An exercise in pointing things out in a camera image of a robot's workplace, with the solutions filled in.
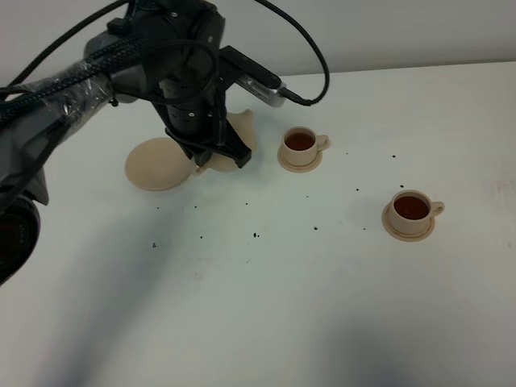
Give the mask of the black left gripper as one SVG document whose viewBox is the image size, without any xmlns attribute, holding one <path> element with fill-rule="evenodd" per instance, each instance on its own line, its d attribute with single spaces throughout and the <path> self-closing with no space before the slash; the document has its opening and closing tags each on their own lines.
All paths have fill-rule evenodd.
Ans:
<svg viewBox="0 0 516 387">
<path fill-rule="evenodd" d="M 152 90 L 152 104 L 165 125 L 165 133 L 176 140 L 198 167 L 207 166 L 213 152 L 221 149 L 242 169 L 252 158 L 249 148 L 226 120 L 225 91 L 218 74 L 198 80 L 177 77 L 160 81 Z"/>
</svg>

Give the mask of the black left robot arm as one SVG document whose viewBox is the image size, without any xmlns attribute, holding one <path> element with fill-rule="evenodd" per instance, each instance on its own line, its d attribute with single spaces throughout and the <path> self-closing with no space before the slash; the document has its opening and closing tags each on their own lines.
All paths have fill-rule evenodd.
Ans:
<svg viewBox="0 0 516 387">
<path fill-rule="evenodd" d="M 206 1 L 129 1 L 127 13 L 58 74 L 1 91 L 1 278 L 31 256 L 48 203 L 44 164 L 106 105 L 150 102 L 168 136 L 198 166 L 252 156 L 227 120 L 220 42 L 224 18 Z"/>
</svg>

